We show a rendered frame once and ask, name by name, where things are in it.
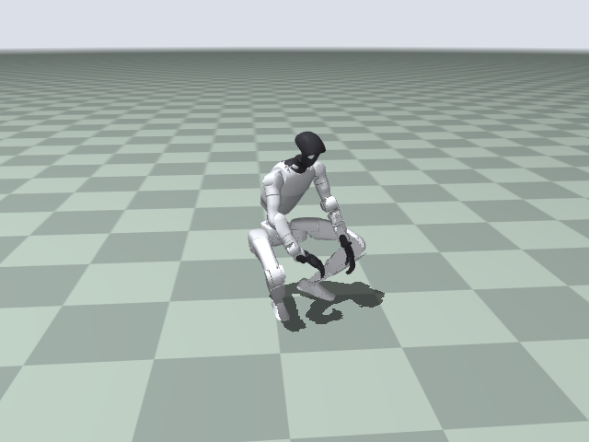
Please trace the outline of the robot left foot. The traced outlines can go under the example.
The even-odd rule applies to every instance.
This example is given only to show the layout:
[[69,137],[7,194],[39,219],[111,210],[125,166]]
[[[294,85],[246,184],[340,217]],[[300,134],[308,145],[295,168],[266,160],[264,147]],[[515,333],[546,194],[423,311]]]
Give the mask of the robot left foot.
[[[307,278],[303,278],[301,279],[298,284],[297,284],[297,289],[307,292],[311,295],[313,295],[314,297],[319,297],[328,301],[332,301],[335,299],[335,294],[331,293],[328,289],[326,289],[323,285],[321,285],[320,283],[317,283],[315,286],[312,286],[312,284],[310,285],[307,282],[309,279]],[[316,282],[314,282],[316,283]]]

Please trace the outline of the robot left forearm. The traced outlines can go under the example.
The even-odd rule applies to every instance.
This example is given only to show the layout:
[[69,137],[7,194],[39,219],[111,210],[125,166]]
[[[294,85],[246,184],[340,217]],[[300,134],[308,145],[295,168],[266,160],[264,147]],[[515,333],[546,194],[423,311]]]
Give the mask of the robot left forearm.
[[[336,201],[336,203],[337,203],[337,201]],[[337,203],[337,205],[338,205],[338,203]],[[333,229],[335,228],[334,231],[337,234],[338,241],[340,242],[340,240],[339,240],[340,235],[345,235],[348,242],[349,242],[350,236],[346,232],[347,228],[342,220],[341,211],[340,211],[339,206],[338,206],[338,208],[334,209],[334,211],[329,213],[328,218],[332,224]]]

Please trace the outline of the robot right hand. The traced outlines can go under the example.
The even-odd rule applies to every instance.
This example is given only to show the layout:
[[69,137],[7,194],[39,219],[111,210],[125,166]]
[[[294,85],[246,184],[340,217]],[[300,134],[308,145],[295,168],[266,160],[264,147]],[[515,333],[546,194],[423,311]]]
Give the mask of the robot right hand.
[[314,268],[318,268],[320,270],[320,273],[321,273],[321,278],[323,278],[324,275],[325,275],[325,268],[324,268],[324,265],[323,265],[322,261],[319,260],[315,255],[310,254],[306,250],[305,250],[305,254],[306,254],[306,256],[298,255],[296,257],[296,260],[299,261],[299,262],[301,262],[301,263],[308,262]]

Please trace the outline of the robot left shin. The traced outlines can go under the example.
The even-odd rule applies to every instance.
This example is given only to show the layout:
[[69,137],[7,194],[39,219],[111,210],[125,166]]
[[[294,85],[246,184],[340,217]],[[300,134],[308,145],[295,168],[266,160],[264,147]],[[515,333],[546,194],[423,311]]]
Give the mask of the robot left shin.
[[[361,257],[363,257],[363,256],[361,256]],[[326,264],[324,265],[324,268],[325,268],[325,275],[324,275],[324,277],[321,278],[321,273],[320,273],[320,271],[318,271],[315,275],[313,275],[309,279],[311,283],[309,283],[309,280],[307,282],[310,285],[313,283],[312,286],[315,286],[320,281],[322,282],[323,280],[329,278],[330,276],[332,276],[332,275],[334,275],[336,273],[341,272],[342,270],[344,270],[345,268],[347,268],[348,266],[350,266],[350,263],[349,262],[348,262],[347,265],[345,265],[346,257],[347,257],[347,255],[346,255],[346,252],[345,252],[345,249],[344,248],[341,248],[341,249],[337,250],[333,255],[331,255],[330,258],[328,258],[326,260]],[[354,261],[356,262],[361,257],[354,256]],[[314,281],[317,281],[318,279],[320,279],[320,280],[318,282],[314,283]]]

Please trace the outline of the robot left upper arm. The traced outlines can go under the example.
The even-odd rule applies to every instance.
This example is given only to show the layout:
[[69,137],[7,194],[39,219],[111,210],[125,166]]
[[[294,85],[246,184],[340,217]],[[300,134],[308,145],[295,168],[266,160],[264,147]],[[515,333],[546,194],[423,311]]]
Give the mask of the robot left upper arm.
[[330,195],[330,187],[326,176],[326,168],[321,162],[315,162],[313,166],[316,171],[313,182],[321,198],[320,207],[324,212],[328,213],[338,208],[338,206],[334,197]]

